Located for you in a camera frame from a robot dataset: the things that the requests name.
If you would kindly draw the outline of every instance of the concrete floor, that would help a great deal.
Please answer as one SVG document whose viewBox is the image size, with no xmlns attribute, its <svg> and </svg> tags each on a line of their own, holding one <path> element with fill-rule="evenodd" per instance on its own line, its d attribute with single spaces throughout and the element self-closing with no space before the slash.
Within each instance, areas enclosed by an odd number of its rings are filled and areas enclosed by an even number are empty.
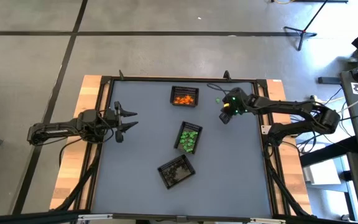
<svg viewBox="0 0 358 224">
<path fill-rule="evenodd" d="M 0 30 L 73 29 L 81 0 L 0 0 Z M 179 30 L 282 32 L 304 28 L 321 3 L 287 5 L 268 0 L 92 0 L 80 30 Z M 161 75 L 281 79 L 288 100 L 338 86 L 319 76 L 349 69 L 346 58 L 358 36 L 358 0 L 329 3 L 310 31 L 318 36 L 297 52 L 296 37 L 77 37 L 52 122 L 71 119 L 83 75 Z M 11 212 L 31 147 L 28 127 L 40 122 L 69 37 L 0 36 L 0 215 Z M 24 212 L 47 211 L 63 143 L 45 146 Z"/>
</svg>

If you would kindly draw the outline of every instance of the metal stand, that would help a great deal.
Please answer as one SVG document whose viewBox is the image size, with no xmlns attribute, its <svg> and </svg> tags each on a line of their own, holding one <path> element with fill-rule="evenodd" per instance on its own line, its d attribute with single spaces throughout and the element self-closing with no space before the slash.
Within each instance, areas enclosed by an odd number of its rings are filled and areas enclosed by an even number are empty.
<svg viewBox="0 0 358 224">
<path fill-rule="evenodd" d="M 324 7 L 324 5 L 328 2 L 328 0 L 325 0 L 324 3 L 321 5 L 321 7 L 318 9 L 317 13 L 313 16 L 313 18 L 310 20 L 309 24 L 303 29 L 303 30 L 299 30 L 293 27 L 287 27 L 285 26 L 284 29 L 289 29 L 289 30 L 294 30 L 297 32 L 301 32 L 299 35 L 301 36 L 301 40 L 299 41 L 299 46 L 298 46 L 298 51 L 300 51 L 302 49 L 302 43 L 303 43 L 303 38 L 305 36 L 307 37 L 315 37 L 317 36 L 317 33 L 310 33 L 307 32 L 307 29 L 309 28 L 309 26 L 311 25 L 311 23 L 314 21 L 314 19 L 316 18 L 316 16 L 319 14 L 319 12 L 321 11 L 321 9 Z"/>
</svg>

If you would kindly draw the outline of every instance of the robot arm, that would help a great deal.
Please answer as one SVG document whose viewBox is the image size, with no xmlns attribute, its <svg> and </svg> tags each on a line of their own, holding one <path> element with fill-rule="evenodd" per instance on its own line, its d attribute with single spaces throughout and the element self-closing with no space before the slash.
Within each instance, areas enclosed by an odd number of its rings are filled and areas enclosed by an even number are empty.
<svg viewBox="0 0 358 224">
<path fill-rule="evenodd" d="M 267 113 L 295 114 L 305 119 L 291 124 L 274 123 L 267 134 L 268 141 L 272 146 L 279 146 L 283 138 L 291 134 L 310 131 L 332 134 L 340 120 L 340 115 L 336 111 L 324 105 L 317 105 L 314 101 L 273 101 L 263 96 L 246 95 L 240 88 L 232 89 L 223 98 L 223 103 L 224 106 L 219 118 L 224 124 L 227 124 L 233 116 L 244 113 L 254 115 Z"/>
<path fill-rule="evenodd" d="M 137 113 L 123 110 L 118 101 L 114 102 L 114 109 L 115 111 L 106 110 L 103 118 L 99 111 L 86 110 L 68 122 L 37 123 L 30 127 L 27 141 L 36 146 L 50 138 L 80 136 L 85 141 L 100 143 L 107 130 L 116 128 L 116 141 L 122 142 L 124 140 L 122 133 L 137 124 L 137 121 L 124 124 L 121 122 L 121 116 L 135 116 Z"/>
</svg>

